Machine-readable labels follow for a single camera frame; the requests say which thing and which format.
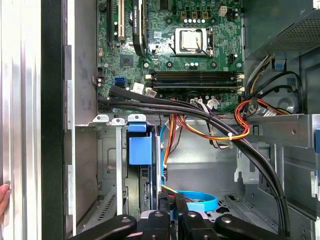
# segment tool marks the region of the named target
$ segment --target power supply vent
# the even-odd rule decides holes
[[[112,195],[110,200],[108,201],[108,203],[106,204],[105,208],[103,209],[102,213],[100,214],[98,221],[101,221],[102,219],[104,219],[106,213],[108,212],[112,202],[114,201],[114,199],[116,198],[116,195]]]
[[[280,34],[265,47],[266,52],[304,52],[320,44],[320,19],[305,19],[300,24]]]

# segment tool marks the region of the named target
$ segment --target green circuit board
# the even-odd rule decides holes
[[[112,22],[119,21],[118,4],[120,0],[112,1]],[[134,83],[145,84],[146,75],[150,70],[163,72],[204,71],[204,72],[243,72],[241,15],[235,19],[219,16],[221,6],[228,10],[237,10],[241,6],[238,0],[168,0],[167,6],[161,6],[162,0],[148,0],[147,14],[147,55],[138,56],[133,46],[132,1],[125,0],[124,40],[120,41],[110,32],[118,30],[112,25],[110,31],[108,12],[99,10],[99,4],[106,0],[98,0],[97,14],[97,67],[103,84],[97,89],[98,96],[108,97],[109,89],[117,77],[125,78],[125,88],[132,90]],[[170,42],[177,28],[213,28],[214,54],[207,56],[175,56]],[[230,64],[228,56],[237,55]],[[198,63],[198,68],[190,68],[192,63]],[[219,110],[224,112],[232,109],[238,103],[236,92],[219,92]],[[111,109],[99,107],[100,112],[110,112]],[[113,112],[130,112],[112,109]]]

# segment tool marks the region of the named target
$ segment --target metal screw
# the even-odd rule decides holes
[[[231,219],[228,217],[223,217],[221,218],[222,222],[226,223],[226,224],[230,224],[231,223]]]
[[[194,218],[196,216],[196,213],[193,211],[188,212],[188,216]]]
[[[155,216],[156,216],[156,217],[162,217],[163,214],[162,214],[161,212],[157,211],[157,212],[155,213]]]
[[[129,223],[129,222],[131,222],[131,220],[130,220],[129,218],[124,218],[124,219],[121,220],[121,222],[123,222],[123,223]]]

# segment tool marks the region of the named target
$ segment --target white cable tie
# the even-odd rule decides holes
[[[229,136],[230,141],[232,141],[232,133],[231,132],[228,133],[228,136]]]

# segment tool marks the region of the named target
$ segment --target motherboard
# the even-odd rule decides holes
[[[228,112],[243,94],[241,26],[239,0],[98,0],[97,94],[118,86]]]

